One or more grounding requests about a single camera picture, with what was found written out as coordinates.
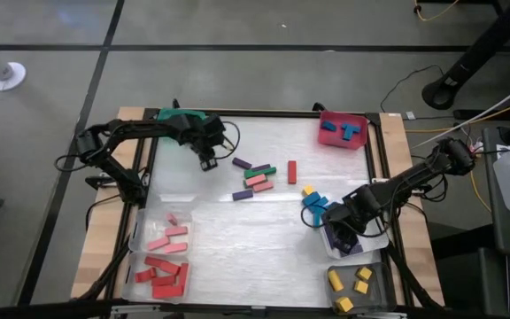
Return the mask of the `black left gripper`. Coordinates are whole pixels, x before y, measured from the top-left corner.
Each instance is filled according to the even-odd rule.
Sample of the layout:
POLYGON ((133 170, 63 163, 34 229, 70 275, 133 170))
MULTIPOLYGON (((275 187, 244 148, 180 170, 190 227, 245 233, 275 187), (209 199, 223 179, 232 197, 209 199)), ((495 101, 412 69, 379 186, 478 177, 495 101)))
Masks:
MULTIPOLYGON (((177 116, 180 133, 177 136, 179 145, 187 144, 196 154, 214 155, 214 147, 223 144, 225 127, 218 115, 210 115, 204 119, 193 114, 177 116)), ((218 166, 215 158, 200 158, 200 167, 204 172, 218 166)))

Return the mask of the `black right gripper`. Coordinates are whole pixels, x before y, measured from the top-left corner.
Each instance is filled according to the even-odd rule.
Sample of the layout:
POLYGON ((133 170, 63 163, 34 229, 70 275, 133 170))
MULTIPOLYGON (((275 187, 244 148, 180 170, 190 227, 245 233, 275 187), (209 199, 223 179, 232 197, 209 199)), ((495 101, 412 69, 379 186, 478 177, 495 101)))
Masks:
MULTIPOLYGON (((367 224, 382 212, 382 206, 368 185, 362 185, 343 197, 342 204, 335 204, 325 212, 325 222, 344 225, 356 233, 364 233, 367 224)), ((341 253, 351 253, 359 243, 357 235, 348 229, 333 230, 333 246, 341 253)))

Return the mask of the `yellow cylinder block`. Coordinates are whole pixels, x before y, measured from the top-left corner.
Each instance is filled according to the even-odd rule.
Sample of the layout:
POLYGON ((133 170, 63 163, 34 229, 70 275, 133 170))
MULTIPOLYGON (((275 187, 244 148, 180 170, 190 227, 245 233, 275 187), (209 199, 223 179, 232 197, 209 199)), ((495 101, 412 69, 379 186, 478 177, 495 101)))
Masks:
POLYGON ((334 292, 340 292, 344 289, 344 284, 334 269, 328 272, 328 281, 334 292))

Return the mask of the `white plastic bin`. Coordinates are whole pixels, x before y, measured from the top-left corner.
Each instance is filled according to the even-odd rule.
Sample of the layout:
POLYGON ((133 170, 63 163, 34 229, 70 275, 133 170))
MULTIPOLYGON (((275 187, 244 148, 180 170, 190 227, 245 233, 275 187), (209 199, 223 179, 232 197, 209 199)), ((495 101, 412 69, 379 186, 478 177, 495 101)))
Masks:
MULTIPOLYGON (((338 225, 338 224, 330 224, 330 225, 326 224, 325 226, 330 227, 332 235, 333 235, 334 229, 348 229, 347 227, 345 227, 343 225, 338 225)), ((321 232, 321 237, 322 237, 323 243, 325 245, 327 255, 333 259, 338 259, 338 260, 352 256, 348 253, 341 253, 335 247, 334 247, 334 249, 331 249, 329 247, 328 240, 327 240, 327 237, 326 237, 326 234, 324 231, 325 226, 320 227, 319 231, 321 232)), ((367 224, 366 233, 368 235, 371 235, 371 237, 362 237, 362 236, 356 234, 358 237, 359 243, 362 245, 362 248, 363 248, 362 253, 367 253, 367 252, 372 252, 374 250, 383 249, 384 247, 386 247, 388 245, 388 243, 389 243, 388 235, 386 233, 379 235, 379 232, 382 230, 383 230, 383 226, 381 224, 381 220, 379 218, 376 218, 367 224)))

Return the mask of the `grey plastic bin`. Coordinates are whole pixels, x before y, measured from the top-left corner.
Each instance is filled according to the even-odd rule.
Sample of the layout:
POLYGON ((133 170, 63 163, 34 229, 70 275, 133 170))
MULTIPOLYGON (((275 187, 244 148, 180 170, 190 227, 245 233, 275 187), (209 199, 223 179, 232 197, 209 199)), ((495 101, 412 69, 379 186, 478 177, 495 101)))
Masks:
POLYGON ((326 291, 334 312, 337 315, 364 315, 392 310, 395 306, 395 294, 392 284, 388 281, 387 275, 389 273, 387 266, 382 262, 363 265, 330 266, 326 271, 326 291), (363 266, 373 271, 373 275, 367 281, 367 294, 355 292, 353 289, 354 283, 359 280, 356 273, 363 266), (344 284, 344 289, 340 292, 334 292, 328 281, 328 272, 331 269, 337 272, 344 284), (348 297, 354 306, 348 314, 337 313, 335 308, 335 300, 343 296, 348 297))

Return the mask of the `long green block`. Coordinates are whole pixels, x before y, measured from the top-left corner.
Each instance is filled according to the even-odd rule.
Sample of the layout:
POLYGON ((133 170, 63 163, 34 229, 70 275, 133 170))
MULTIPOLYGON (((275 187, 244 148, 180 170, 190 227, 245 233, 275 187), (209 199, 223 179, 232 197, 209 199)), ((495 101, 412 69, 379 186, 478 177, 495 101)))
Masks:
POLYGON ((260 169, 260 170, 249 169, 249 170, 245 170, 243 172, 243 177, 245 179, 249 179, 249 178, 252 178, 257 175, 272 175, 275 173, 276 173, 276 167, 268 167, 268 168, 260 169))

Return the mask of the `green plastic bin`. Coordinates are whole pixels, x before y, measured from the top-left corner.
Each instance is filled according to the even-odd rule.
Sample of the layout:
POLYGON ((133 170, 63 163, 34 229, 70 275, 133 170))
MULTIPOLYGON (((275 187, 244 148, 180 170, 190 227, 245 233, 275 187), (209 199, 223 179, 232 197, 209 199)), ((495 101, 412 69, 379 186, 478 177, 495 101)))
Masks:
POLYGON ((190 109, 168 109, 163 108, 158 111, 157 120, 164 121, 175 118, 176 120, 186 121, 203 121, 206 118, 206 114, 200 111, 194 111, 190 109))

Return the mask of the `clear plastic bin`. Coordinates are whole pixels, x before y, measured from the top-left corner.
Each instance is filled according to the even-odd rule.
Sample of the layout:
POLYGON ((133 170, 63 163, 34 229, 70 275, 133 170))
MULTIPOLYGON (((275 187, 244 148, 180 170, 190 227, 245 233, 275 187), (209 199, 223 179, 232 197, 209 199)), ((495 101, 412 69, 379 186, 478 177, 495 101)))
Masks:
MULTIPOLYGON (((158 276, 171 276, 159 268, 155 268, 157 270, 158 276)), ((186 293, 188 291, 188 283, 191 277, 192 267, 189 259, 186 256, 182 255, 160 255, 154 253, 131 253, 129 255, 128 260, 128 272, 122 287, 120 296, 124 300, 130 300, 134 302, 162 302, 162 303, 171 303, 171 304, 179 304, 184 301, 186 293), (165 261, 170 261, 174 264, 181 266, 182 263, 188 262, 189 264, 189 274, 187 279, 187 284, 183 295, 180 298, 171 298, 171 299, 154 299, 152 297, 152 285, 151 281, 145 283, 136 283, 135 282, 135 272, 146 270, 147 268, 152 268, 152 266, 148 266, 144 264, 144 259, 147 257, 155 257, 160 258, 165 261)), ((178 274, 176 276, 176 282, 174 285, 178 285, 178 274)))
POLYGON ((135 226, 128 242, 128 247, 132 252, 155 253, 163 255, 186 255, 192 248, 194 222, 189 212, 177 211, 175 208, 168 210, 142 209, 137 212, 135 226), (166 218, 167 214, 173 214, 178 220, 177 226, 187 226, 188 234, 169 237, 170 244, 187 243, 188 251, 186 253, 164 254, 163 247, 154 251, 147 250, 147 244, 155 239, 166 237, 165 229, 174 227, 166 218))

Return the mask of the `red plastic bin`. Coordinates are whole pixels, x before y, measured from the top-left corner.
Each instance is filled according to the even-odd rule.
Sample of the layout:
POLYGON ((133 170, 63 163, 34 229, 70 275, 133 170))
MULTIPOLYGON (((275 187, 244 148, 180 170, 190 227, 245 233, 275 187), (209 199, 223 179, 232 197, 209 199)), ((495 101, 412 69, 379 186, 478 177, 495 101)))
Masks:
POLYGON ((329 146, 357 150, 361 146, 364 146, 367 142, 367 124, 368 121, 364 116, 329 111, 321 112, 318 142, 329 146), (321 123, 323 121, 331 121, 334 123, 336 125, 336 131, 331 132, 321 129, 321 123), (344 123, 348 123, 353 126, 360 126, 360 132, 353 133, 350 141, 343 140, 345 131, 342 129, 341 125, 344 123))

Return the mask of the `white table mat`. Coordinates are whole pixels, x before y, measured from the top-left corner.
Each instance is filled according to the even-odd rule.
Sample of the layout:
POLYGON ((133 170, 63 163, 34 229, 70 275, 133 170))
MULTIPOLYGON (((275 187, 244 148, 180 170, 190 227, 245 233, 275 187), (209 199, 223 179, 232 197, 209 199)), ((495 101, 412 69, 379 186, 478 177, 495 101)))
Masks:
POLYGON ((366 153, 318 142, 316 119, 227 118, 236 156, 276 167, 274 188, 234 201, 243 170, 223 154, 204 172, 188 147, 162 138, 152 169, 150 209, 181 208, 194 222, 190 304, 327 307, 326 271, 336 260, 302 205, 306 185, 338 201, 369 179, 366 153), (297 183, 288 184, 288 161, 297 183))

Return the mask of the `black desk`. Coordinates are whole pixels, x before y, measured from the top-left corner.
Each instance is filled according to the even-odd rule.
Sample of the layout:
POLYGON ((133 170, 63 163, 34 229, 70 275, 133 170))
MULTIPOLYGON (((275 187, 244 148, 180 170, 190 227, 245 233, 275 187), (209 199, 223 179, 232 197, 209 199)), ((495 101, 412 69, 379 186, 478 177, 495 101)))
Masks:
POLYGON ((492 315, 506 315, 510 319, 510 302, 507 279, 507 257, 510 257, 510 210, 505 206, 493 163, 503 150, 510 149, 502 142, 499 130, 483 131, 484 161, 491 201, 492 234, 494 247, 482 253, 484 258, 484 309, 492 315))

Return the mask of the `black stand leg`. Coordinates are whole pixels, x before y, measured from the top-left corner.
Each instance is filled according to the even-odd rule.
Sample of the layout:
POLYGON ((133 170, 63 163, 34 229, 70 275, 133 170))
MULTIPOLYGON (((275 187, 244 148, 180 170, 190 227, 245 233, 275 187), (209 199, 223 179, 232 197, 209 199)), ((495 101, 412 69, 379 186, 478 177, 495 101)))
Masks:
POLYGON ((446 73, 422 89, 423 101, 437 110, 451 108, 462 86, 508 41, 510 4, 446 73))

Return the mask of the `black gantry beam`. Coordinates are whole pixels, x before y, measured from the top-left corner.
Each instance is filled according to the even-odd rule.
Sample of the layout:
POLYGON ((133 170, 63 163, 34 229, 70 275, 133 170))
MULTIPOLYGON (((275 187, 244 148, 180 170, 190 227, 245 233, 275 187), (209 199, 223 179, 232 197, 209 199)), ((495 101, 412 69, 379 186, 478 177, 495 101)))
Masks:
POLYGON ((171 304, 131 302, 123 299, 71 300, 60 303, 0 307, 0 319, 91 318, 97 316, 125 315, 137 312, 200 313, 218 315, 247 315, 256 318, 271 315, 333 315, 325 307, 270 307, 226 306, 207 304, 171 304))

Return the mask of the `black aluminium table frame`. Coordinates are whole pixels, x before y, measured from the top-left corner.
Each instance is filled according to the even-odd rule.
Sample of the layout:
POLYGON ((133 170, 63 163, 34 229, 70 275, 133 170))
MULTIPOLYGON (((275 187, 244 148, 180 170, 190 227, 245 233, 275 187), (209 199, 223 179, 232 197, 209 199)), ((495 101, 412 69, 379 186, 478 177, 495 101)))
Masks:
MULTIPOLYGON (((161 108, 145 108, 145 107, 130 107, 123 106, 120 108, 117 118, 124 121, 137 121, 144 118, 155 118, 158 116, 161 108)), ((245 117, 257 119, 318 119, 321 115, 318 111, 266 111, 266 110, 240 110, 240 109, 180 109, 181 111, 199 111, 205 113, 218 113, 222 116, 228 117, 245 117)), ((354 115, 363 115, 370 120, 369 125, 369 145, 366 149, 366 162, 368 166, 368 173, 370 176, 383 176, 387 177, 395 175, 396 173, 403 172, 406 168, 412 166, 411 153, 408 150, 408 141, 406 138, 406 129, 404 120, 401 115, 395 113, 345 113, 354 115)), ((157 140, 143 139, 137 142, 122 142, 119 148, 113 153, 116 160, 120 160, 121 164, 126 166, 130 162, 132 168, 147 167, 152 171, 155 156, 153 152, 156 151, 157 140)), ((139 205, 123 204, 115 202, 107 204, 107 209, 99 209, 99 212, 111 211, 113 209, 116 213, 119 211, 120 221, 117 222, 117 233, 115 247, 112 246, 110 255, 113 257, 121 249, 121 238, 129 234, 132 230, 129 223, 135 221, 136 209, 139 205)), ((413 261, 419 255, 414 249, 420 248, 413 247, 413 238, 419 238, 421 248, 424 249, 428 245, 429 253, 431 253, 431 244, 428 239, 428 227, 425 225, 426 218, 422 217, 421 212, 415 212, 414 207, 402 208, 399 222, 393 223, 393 240, 396 242, 397 249, 401 254, 404 261, 413 261)), ((421 306, 420 302, 413 295, 413 290, 410 284, 401 279, 401 275, 396 270, 393 261, 388 261, 389 268, 392 271, 392 279, 394 288, 396 288, 396 299, 398 305, 406 305, 408 307, 421 306)), ((124 257, 120 264, 116 277, 115 284, 109 284, 106 288, 104 296, 111 297, 117 296, 121 292, 121 270, 128 270, 128 258, 124 257)))

